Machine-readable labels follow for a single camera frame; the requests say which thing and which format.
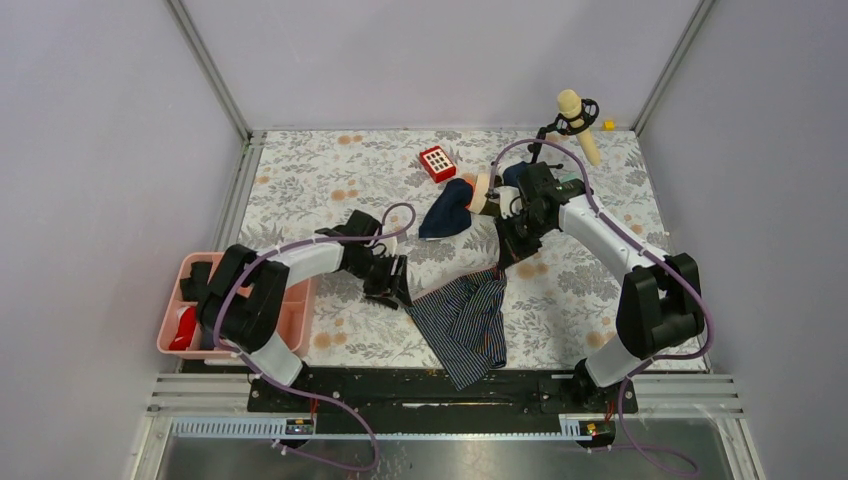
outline floral tablecloth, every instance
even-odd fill
[[[417,155],[441,145],[458,176],[488,170],[501,148],[530,131],[281,131],[268,132],[242,223],[239,241],[252,248],[309,236],[344,223],[354,209],[382,217],[391,204],[415,206],[418,219],[398,253],[409,258],[410,290],[485,268],[498,256],[493,220],[474,215],[471,228],[441,241],[417,238],[421,219],[439,196]],[[583,157],[577,142],[551,135]],[[596,132],[602,164],[589,167],[592,185],[612,213],[649,242],[668,248],[636,137]],[[529,158],[524,145],[504,159]],[[543,150],[541,159],[565,163]],[[408,220],[404,209],[389,229]],[[619,287],[602,264],[576,240],[550,233],[534,257],[511,267],[503,304],[507,368],[570,368],[600,348],[615,331]],[[403,311],[361,300],[362,282],[337,273],[320,280],[310,348],[314,365],[438,367],[435,355]],[[694,349],[694,343],[679,349]],[[657,368],[700,370],[702,360],[660,362]]]

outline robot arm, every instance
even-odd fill
[[[387,248],[375,253],[375,246],[350,240],[373,236],[380,228],[379,221],[356,210],[345,225],[316,232],[318,236],[339,237],[338,241],[294,248],[263,261],[241,285],[250,287],[250,292],[233,298],[221,325],[221,336],[238,346],[262,371],[290,385],[300,373],[302,362],[277,333],[288,287],[316,275],[346,270],[363,280],[366,299],[390,308],[410,305],[406,256],[388,254]],[[224,252],[198,302],[198,318],[204,328],[214,330],[223,299],[244,267],[256,258],[256,251],[242,245],[233,245]]]
[[[575,368],[576,385],[572,387],[576,388],[572,391],[582,403],[620,382],[645,359],[703,331],[703,314],[694,299],[663,269],[598,218],[589,205],[582,181],[558,182],[548,165],[536,163],[527,167],[518,184],[523,208],[513,213],[503,211],[502,206],[501,217],[495,219],[501,246],[499,268],[506,269],[533,255],[541,247],[541,237],[559,229],[585,245],[622,287],[616,336]],[[617,220],[613,221],[627,230]],[[644,248],[664,258],[700,291],[698,267],[691,257],[669,256],[647,244]]]

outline gray wall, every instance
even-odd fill
[[[843,478],[848,3],[720,1],[642,136],[769,478]]]
[[[239,141],[165,2],[4,2],[0,478],[120,478]]]
[[[524,126],[573,88],[630,125],[697,0],[186,0],[247,123]]]

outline striped cloth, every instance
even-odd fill
[[[406,309],[457,390],[506,365],[505,290],[506,275],[484,270],[459,277]]]

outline pink basket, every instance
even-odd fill
[[[156,346],[162,353],[176,355],[186,360],[210,360],[228,359],[230,352],[223,350],[200,350],[200,325],[195,326],[191,345],[186,350],[169,350],[168,347],[177,335],[179,318],[177,311],[182,307],[196,306],[197,302],[186,302],[183,300],[180,290],[180,279],[188,278],[191,272],[191,264],[194,262],[212,262],[212,271],[218,268],[218,262],[223,253],[202,252],[192,253],[183,260],[177,281],[174,282],[174,290],[171,292],[171,300],[165,310],[165,318],[162,320],[162,328],[159,329],[159,337]],[[277,333],[286,342],[286,345],[298,356],[303,357],[309,350],[309,334],[312,329],[312,315],[315,306],[315,277],[304,280],[286,289],[283,304],[280,308],[280,318],[277,321]],[[248,294],[249,288],[239,289],[239,293]]]

